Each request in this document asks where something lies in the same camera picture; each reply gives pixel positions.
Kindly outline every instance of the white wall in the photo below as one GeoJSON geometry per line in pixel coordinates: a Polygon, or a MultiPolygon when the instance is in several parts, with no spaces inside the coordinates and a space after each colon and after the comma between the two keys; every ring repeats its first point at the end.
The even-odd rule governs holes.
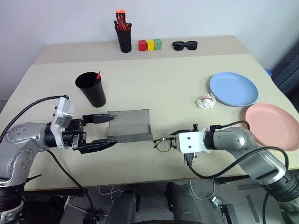
{"type": "Polygon", "coordinates": [[[0,0],[0,100],[43,45],[116,39],[121,8],[134,39],[235,35],[267,68],[299,36],[299,0],[0,0]]]}

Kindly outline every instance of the pink plate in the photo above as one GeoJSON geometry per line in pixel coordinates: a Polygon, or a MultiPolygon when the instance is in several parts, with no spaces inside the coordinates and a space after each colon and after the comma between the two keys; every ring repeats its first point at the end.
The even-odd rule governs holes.
{"type": "Polygon", "coordinates": [[[287,111],[271,104],[254,104],[247,109],[245,119],[263,145],[285,151],[299,148],[299,123],[287,111]]]}

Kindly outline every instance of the sunglasses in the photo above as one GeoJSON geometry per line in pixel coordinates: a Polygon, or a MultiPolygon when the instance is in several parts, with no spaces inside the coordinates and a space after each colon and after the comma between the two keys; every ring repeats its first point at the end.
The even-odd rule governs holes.
{"type": "Polygon", "coordinates": [[[182,50],[184,49],[184,47],[187,47],[188,50],[196,50],[197,41],[188,41],[188,42],[175,41],[172,43],[172,45],[175,50],[182,50]]]}

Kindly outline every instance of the blue plate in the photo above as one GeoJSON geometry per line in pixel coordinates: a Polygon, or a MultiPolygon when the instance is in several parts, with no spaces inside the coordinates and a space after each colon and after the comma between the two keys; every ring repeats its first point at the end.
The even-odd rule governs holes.
{"type": "Polygon", "coordinates": [[[233,72],[213,75],[210,89],[219,101],[230,106],[251,105],[258,98],[258,91],[253,82],[233,72]]]}

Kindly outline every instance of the pen holder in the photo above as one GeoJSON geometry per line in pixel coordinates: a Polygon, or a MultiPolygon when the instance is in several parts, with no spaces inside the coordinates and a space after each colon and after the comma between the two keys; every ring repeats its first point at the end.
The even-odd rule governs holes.
{"type": "Polygon", "coordinates": [[[128,53],[132,50],[131,42],[131,29],[128,30],[117,30],[117,27],[114,27],[117,33],[118,42],[120,43],[121,51],[123,53],[128,53]]]}

